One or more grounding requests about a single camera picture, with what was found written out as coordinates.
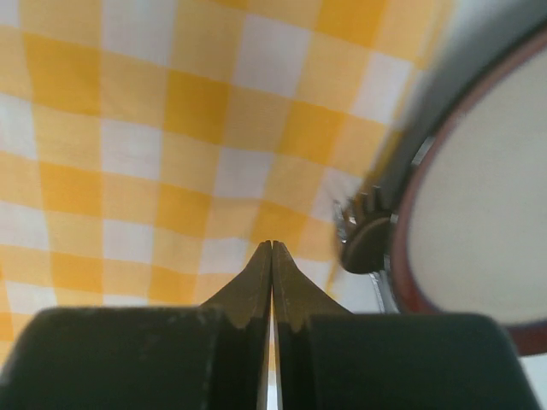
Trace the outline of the red rimmed ceramic plate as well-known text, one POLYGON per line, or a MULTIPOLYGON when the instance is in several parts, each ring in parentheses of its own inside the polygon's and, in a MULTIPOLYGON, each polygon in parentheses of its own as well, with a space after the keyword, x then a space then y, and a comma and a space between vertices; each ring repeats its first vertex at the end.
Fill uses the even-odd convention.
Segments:
POLYGON ((480 313, 546 350, 546 22, 502 24, 444 72, 386 171, 402 313, 480 313))

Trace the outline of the copper spoon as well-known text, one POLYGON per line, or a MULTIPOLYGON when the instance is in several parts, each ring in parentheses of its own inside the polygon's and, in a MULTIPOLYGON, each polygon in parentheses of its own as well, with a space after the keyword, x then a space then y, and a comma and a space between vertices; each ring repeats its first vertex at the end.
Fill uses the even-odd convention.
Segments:
POLYGON ((368 274, 384 265, 390 234, 390 215, 365 219, 358 224, 341 246, 340 262, 351 273, 368 274))

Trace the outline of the orange checkered cloth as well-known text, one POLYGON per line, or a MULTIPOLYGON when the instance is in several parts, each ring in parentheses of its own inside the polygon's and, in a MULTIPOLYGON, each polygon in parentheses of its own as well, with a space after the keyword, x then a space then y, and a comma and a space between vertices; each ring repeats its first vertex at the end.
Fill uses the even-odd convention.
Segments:
POLYGON ((284 242, 321 288, 448 1, 4 1, 1 350, 55 305, 201 302, 284 242))

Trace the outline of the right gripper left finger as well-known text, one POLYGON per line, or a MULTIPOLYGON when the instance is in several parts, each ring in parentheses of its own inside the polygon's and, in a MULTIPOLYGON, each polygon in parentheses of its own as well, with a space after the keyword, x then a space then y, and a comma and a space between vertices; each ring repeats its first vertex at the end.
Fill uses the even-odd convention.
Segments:
POLYGON ((4 409, 263 409, 272 245, 196 307, 38 313, 1 372, 4 409))

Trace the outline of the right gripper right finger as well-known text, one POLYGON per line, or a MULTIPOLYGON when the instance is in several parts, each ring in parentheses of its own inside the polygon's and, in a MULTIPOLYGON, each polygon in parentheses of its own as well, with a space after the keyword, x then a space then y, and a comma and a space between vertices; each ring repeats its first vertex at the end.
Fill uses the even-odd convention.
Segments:
POLYGON ((272 249, 281 409, 536 409, 508 334, 477 314, 358 314, 272 249))

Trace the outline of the silver fork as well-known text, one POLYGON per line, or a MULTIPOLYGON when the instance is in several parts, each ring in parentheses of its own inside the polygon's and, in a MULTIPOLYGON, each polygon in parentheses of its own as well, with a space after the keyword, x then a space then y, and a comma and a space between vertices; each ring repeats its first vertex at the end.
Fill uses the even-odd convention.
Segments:
POLYGON ((379 180, 397 140, 380 146, 373 165, 354 194, 332 203, 338 260, 346 271, 370 277, 381 313, 399 313, 385 268, 391 210, 382 204, 379 180))

